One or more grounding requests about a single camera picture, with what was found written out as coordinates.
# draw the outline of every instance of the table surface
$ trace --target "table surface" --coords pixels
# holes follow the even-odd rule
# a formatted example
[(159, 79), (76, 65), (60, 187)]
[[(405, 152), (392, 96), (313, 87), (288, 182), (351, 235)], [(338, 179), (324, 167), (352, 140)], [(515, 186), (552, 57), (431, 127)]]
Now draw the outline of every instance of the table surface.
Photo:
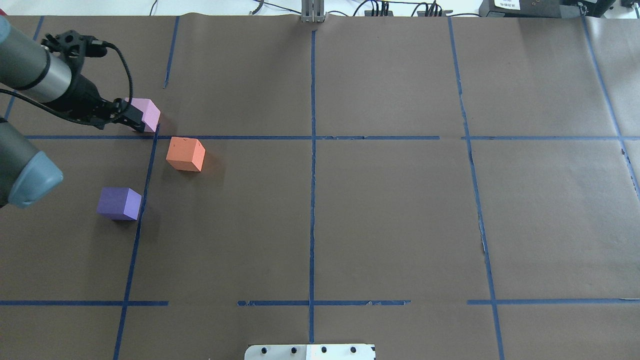
[[(116, 44), (154, 135), (0, 98), (65, 181), (0, 212), (0, 359), (640, 357), (640, 22), (10, 17)], [(83, 74), (127, 91), (117, 56)], [(207, 150), (174, 170), (172, 136)], [(105, 186), (139, 222), (95, 213)]]

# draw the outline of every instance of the gray cylinder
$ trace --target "gray cylinder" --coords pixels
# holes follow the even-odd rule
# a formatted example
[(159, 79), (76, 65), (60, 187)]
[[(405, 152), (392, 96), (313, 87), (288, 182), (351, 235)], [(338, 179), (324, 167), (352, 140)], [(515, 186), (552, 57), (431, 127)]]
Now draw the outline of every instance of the gray cylinder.
[(61, 97), (71, 78), (64, 61), (0, 17), (0, 83), (45, 103)]
[(0, 118), (0, 208), (8, 203), (26, 208), (62, 180), (56, 164)]
[(39, 150), (11, 124), (0, 120), (0, 206), (7, 205), (13, 184)]
[(36, 81), (47, 68), (47, 51), (8, 25), (5, 18), (0, 17), (0, 22), (0, 83), (11, 88), (24, 88)]

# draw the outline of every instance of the blue painter's tape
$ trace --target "blue painter's tape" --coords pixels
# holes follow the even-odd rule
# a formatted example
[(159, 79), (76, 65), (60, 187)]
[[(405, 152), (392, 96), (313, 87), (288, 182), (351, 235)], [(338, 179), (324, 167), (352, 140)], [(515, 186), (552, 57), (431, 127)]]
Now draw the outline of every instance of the blue painter's tape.
[(33, 41), (37, 41), (38, 40), (38, 36), (40, 35), (40, 30), (42, 29), (42, 23), (44, 22), (44, 16), (40, 17), (40, 20), (38, 20), (38, 26), (36, 26), (36, 31), (33, 34)]
[(309, 343), (314, 343), (316, 277), (316, 31), (311, 32), (311, 206), (309, 231)]
[(252, 300), (239, 301), (238, 306), (309, 306), (308, 300)]
[(439, 136), (359, 136), (359, 135), (339, 135), (339, 136), (318, 136), (317, 140), (439, 140)]
[(463, 136), (462, 140), (530, 140), (530, 141), (606, 141), (619, 140), (617, 136)]
[(122, 342), (122, 333), (124, 332), (124, 324), (127, 319), (127, 307), (129, 302), (129, 295), (131, 293), (131, 283), (133, 282), (133, 272), (136, 267), (136, 258), (138, 256), (138, 245), (140, 244), (140, 232), (142, 229), (142, 220), (145, 214), (145, 206), (147, 205), (147, 195), (149, 191), (149, 182), (151, 182), (151, 173), (154, 167), (154, 160), (156, 158), (156, 147), (158, 143), (158, 132), (160, 132), (160, 125), (156, 129), (154, 135), (154, 142), (151, 145), (151, 155), (149, 157), (149, 166), (147, 168), (147, 179), (145, 181), (145, 191), (142, 195), (140, 204), (140, 216), (138, 220), (138, 227), (136, 228), (136, 238), (133, 242), (133, 251), (131, 254), (131, 262), (129, 263), (129, 274), (127, 275), (127, 286), (124, 292), (124, 300), (122, 304), (122, 311), (120, 312), (120, 325), (118, 326), (118, 334), (116, 335), (116, 345), (113, 351), (113, 360), (118, 360), (120, 355), (120, 344)]
[(27, 135), (30, 140), (153, 140), (152, 135)]
[(168, 301), (129, 301), (127, 306), (169, 306)]
[(163, 86), (164, 89), (166, 89), (167, 85), (169, 85), (169, 76), (171, 75), (171, 64), (173, 63), (173, 51), (175, 50), (175, 39), (178, 36), (179, 24), (180, 24), (180, 17), (176, 16), (175, 24), (173, 25), (173, 36), (171, 39), (171, 48), (169, 50), (169, 59), (166, 62), (166, 75), (164, 77), (164, 86)]
[(600, 88), (602, 89), (602, 93), (604, 94), (605, 100), (607, 102), (607, 108), (609, 109), (609, 114), (611, 115), (611, 119), (613, 120), (613, 126), (616, 130), (616, 134), (618, 135), (618, 139), (620, 140), (620, 147), (622, 149), (623, 156), (625, 157), (625, 162), (627, 163), (627, 169), (629, 171), (629, 176), (631, 176), (631, 181), (634, 185), (634, 190), (636, 191), (636, 197), (640, 200), (640, 188), (638, 187), (636, 172), (634, 171), (633, 164), (631, 164), (631, 159), (629, 158), (629, 152), (627, 151), (627, 146), (625, 145), (625, 141), (623, 140), (622, 133), (620, 131), (620, 126), (618, 125), (618, 119), (616, 118), (616, 114), (613, 111), (613, 105), (611, 104), (611, 98), (609, 97), (609, 92), (607, 91), (607, 87), (604, 84), (602, 72), (600, 72), (600, 66), (598, 64), (598, 60), (596, 59), (596, 54), (593, 51), (593, 45), (591, 43), (591, 35), (589, 34), (589, 28), (587, 27), (587, 20), (584, 18), (584, 16), (582, 17), (582, 27), (584, 28), (584, 35), (587, 39), (587, 48), (589, 49), (589, 54), (591, 55), (591, 61), (593, 62), (593, 66), (596, 70), (596, 74), (598, 75)]
[(484, 247), (484, 264), (486, 267), (486, 278), (489, 284), (489, 294), (491, 295), (492, 311), (493, 311), (493, 326), (495, 327), (495, 337), (498, 345), (498, 355), (500, 360), (504, 360), (504, 347), (502, 346), (502, 331), (500, 330), (500, 318), (498, 316), (498, 306), (495, 303), (495, 288), (493, 287), (493, 274), (491, 271), (491, 260), (489, 258), (489, 246), (486, 242), (486, 233), (484, 231), (484, 218), (482, 213), (482, 205), (480, 203), (480, 193), (478, 190), (476, 166), (474, 164), (473, 150), (471, 148), (471, 140), (469, 133), (469, 125), (467, 120), (467, 111), (465, 109), (465, 103), (462, 98), (462, 81), (460, 79), (460, 67), (458, 66), (458, 52), (456, 51), (456, 40), (453, 33), (453, 23), (451, 18), (448, 17), (449, 23), (449, 37), (451, 38), (451, 52), (453, 55), (453, 65), (456, 70), (456, 82), (458, 84), (458, 96), (460, 98), (460, 110), (462, 112), (462, 119), (465, 127), (465, 136), (467, 137), (467, 152), (469, 157), (469, 165), (471, 166), (471, 178), (474, 185), (474, 194), (476, 197), (476, 208), (478, 214), (478, 226), (480, 228), (480, 237)]
[(316, 300), (318, 306), (405, 306), (411, 300)]
[(122, 306), (122, 301), (2, 300), (0, 306)]
[[(311, 140), (311, 136), (287, 136), (287, 135), (175, 135), (181, 138), (198, 140)], [(173, 136), (162, 135), (160, 140), (169, 140)]]
[[(411, 300), (314, 300), (314, 306), (404, 306)], [(238, 306), (308, 306), (308, 300), (251, 300), (239, 301)]]
[[(498, 299), (497, 305), (637, 304), (640, 299)], [(491, 300), (468, 300), (467, 305), (491, 305)]]
[[(0, 306), (122, 306), (123, 303), (108, 300), (0, 300)], [(130, 301), (129, 306), (169, 306), (169, 302)]]

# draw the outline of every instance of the cable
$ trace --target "cable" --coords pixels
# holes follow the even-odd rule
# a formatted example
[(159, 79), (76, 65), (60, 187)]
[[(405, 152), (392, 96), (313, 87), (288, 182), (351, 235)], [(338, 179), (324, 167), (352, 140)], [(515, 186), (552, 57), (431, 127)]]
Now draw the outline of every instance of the cable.
[[(133, 101), (133, 79), (131, 78), (131, 71), (129, 70), (129, 66), (127, 65), (126, 60), (124, 60), (124, 55), (122, 54), (122, 52), (120, 51), (120, 49), (118, 49), (118, 47), (116, 45), (113, 45), (110, 42), (104, 42), (104, 46), (106, 46), (106, 47), (108, 47), (110, 49), (114, 49), (116, 51), (116, 53), (118, 53), (118, 56), (120, 57), (120, 61), (122, 61), (122, 66), (124, 67), (124, 70), (127, 73), (127, 80), (129, 82), (129, 101), (124, 106), (124, 109), (122, 109), (120, 111), (120, 113), (119, 113), (119, 114), (123, 114), (125, 111), (127, 111), (129, 109), (129, 106), (131, 105), (131, 101)], [(117, 119), (111, 119), (111, 122), (120, 120), (120, 119), (122, 119), (122, 117), (123, 116), (120, 116)]]
[(251, 12), (251, 15), (257, 14), (260, 11), (260, 9), (262, 9), (263, 5), (264, 5), (264, 0), (260, 0), (260, 4), (258, 4), (258, 7)]
[(373, 14), (373, 4), (375, 3), (376, 6), (378, 5), (378, 2), (376, 0), (364, 0), (360, 3), (360, 5), (358, 5), (358, 7), (356, 8), (356, 11), (353, 12), (352, 16), (355, 16), (358, 13), (358, 10), (362, 7), (362, 5), (371, 2), (371, 14)]
[(327, 13), (341, 13), (341, 14), (343, 14), (344, 16), (349, 16), (349, 15), (347, 15), (347, 14), (343, 13), (343, 12), (339, 12), (338, 10), (332, 10), (332, 11), (327, 12)]
[(158, 4), (158, 0), (155, 0), (154, 3), (151, 5), (151, 10), (149, 10), (149, 16), (151, 16), (151, 14), (154, 12), (154, 7)]
[[(256, 3), (260, 3), (262, 2), (262, 0), (253, 0)], [(269, 5), (269, 6), (273, 6), (274, 8), (278, 8), (278, 9), (282, 9), (282, 10), (287, 10), (288, 12), (292, 12), (292, 13), (297, 13), (298, 15), (302, 15), (301, 12), (297, 11), (297, 10), (293, 10), (290, 8), (285, 8), (284, 6), (280, 6), (280, 5), (276, 5), (276, 4), (271, 4), (271, 3), (264, 3), (265, 5)]]
[(477, 17), (482, 17), (482, 15), (480, 15), (478, 13), (455, 13), (453, 15), (447, 15), (447, 16), (460, 16), (460, 15), (475, 15)]
[(418, 5), (415, 6), (415, 8), (413, 9), (413, 12), (411, 13), (412, 17), (415, 15), (415, 12), (418, 11), (418, 8), (420, 7), (420, 5), (424, 5), (424, 7), (426, 8), (425, 11), (429, 10), (429, 4), (419, 3)]

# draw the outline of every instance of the black cable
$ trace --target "black cable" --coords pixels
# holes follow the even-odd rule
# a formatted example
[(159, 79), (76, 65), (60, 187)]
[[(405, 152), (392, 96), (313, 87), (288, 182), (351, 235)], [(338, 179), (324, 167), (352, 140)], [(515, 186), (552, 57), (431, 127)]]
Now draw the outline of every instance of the black cable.
[(447, 15), (447, 16), (460, 16), (460, 15), (475, 15), (477, 17), (482, 17), (482, 15), (477, 14), (477, 13), (455, 13), (453, 15)]
[(415, 6), (415, 8), (413, 9), (413, 12), (411, 13), (412, 17), (415, 15), (415, 12), (418, 11), (418, 8), (420, 7), (420, 5), (424, 5), (424, 7), (426, 8), (425, 11), (429, 10), (429, 4), (419, 3), (418, 5)]
[(260, 0), (260, 4), (258, 4), (258, 7), (251, 12), (251, 15), (257, 14), (260, 11), (260, 9), (262, 9), (263, 5), (264, 5), (264, 0)]
[[(123, 114), (125, 111), (129, 109), (129, 106), (131, 105), (131, 101), (133, 101), (133, 79), (131, 78), (131, 71), (129, 70), (129, 66), (127, 65), (126, 60), (124, 60), (124, 55), (116, 45), (113, 45), (110, 42), (104, 42), (104, 46), (110, 49), (114, 49), (116, 53), (118, 53), (118, 56), (120, 57), (120, 61), (122, 61), (122, 66), (124, 67), (124, 71), (127, 73), (127, 80), (129, 82), (129, 101), (124, 106), (124, 109), (120, 110), (120, 114)], [(120, 120), (122, 119), (122, 117), (123, 116), (120, 116), (117, 119), (111, 119), (111, 122)]]
[[(253, 0), (256, 3), (261, 2), (262, 0)], [(278, 9), (282, 9), (282, 10), (287, 10), (288, 12), (292, 12), (292, 13), (297, 13), (298, 15), (302, 15), (301, 12), (297, 11), (297, 10), (293, 10), (290, 8), (285, 8), (284, 6), (280, 6), (280, 5), (276, 5), (276, 4), (271, 4), (271, 3), (264, 3), (265, 5), (269, 5), (269, 6), (273, 6), (274, 8), (278, 8)]]
[(57, 116), (57, 117), (59, 117), (59, 118), (61, 118), (63, 120), (75, 122), (76, 124), (86, 125), (84, 122), (78, 121), (76, 119), (72, 119), (72, 118), (66, 116), (65, 114), (60, 113), (60, 112), (58, 112), (56, 110), (49, 109), (48, 107), (44, 106), (43, 104), (40, 104), (39, 102), (33, 101), (33, 100), (29, 99), (28, 97), (26, 97), (26, 96), (24, 96), (22, 94), (18, 94), (17, 92), (12, 92), (12, 91), (0, 88), (0, 94), (11, 95), (13, 97), (16, 97), (16, 98), (22, 100), (22, 101), (26, 101), (26, 102), (30, 103), (31, 105), (36, 106), (37, 108), (40, 108), (40, 109), (46, 111), (47, 113), (50, 113), (51, 115)]
[(341, 13), (341, 14), (343, 14), (344, 16), (349, 16), (349, 15), (347, 15), (347, 14), (343, 13), (343, 12), (339, 12), (338, 10), (331, 10), (330, 12), (327, 12), (327, 13)]
[(429, 6), (429, 10), (427, 10), (427, 13), (424, 14), (424, 16), (432, 16), (433, 10), (435, 8), (436, 8), (436, 2), (434, 1), (433, 3), (431, 3), (431, 6)]
[(356, 8), (356, 11), (353, 12), (352, 16), (355, 16), (358, 13), (358, 10), (362, 7), (362, 5), (371, 2), (371, 14), (373, 15), (373, 3), (376, 3), (376, 6), (378, 5), (378, 2), (376, 0), (364, 0), (360, 3), (360, 5), (358, 5), (358, 7)]
[(154, 12), (154, 7), (158, 4), (158, 0), (155, 0), (154, 3), (151, 5), (151, 10), (149, 10), (149, 16), (151, 16), (151, 13)]

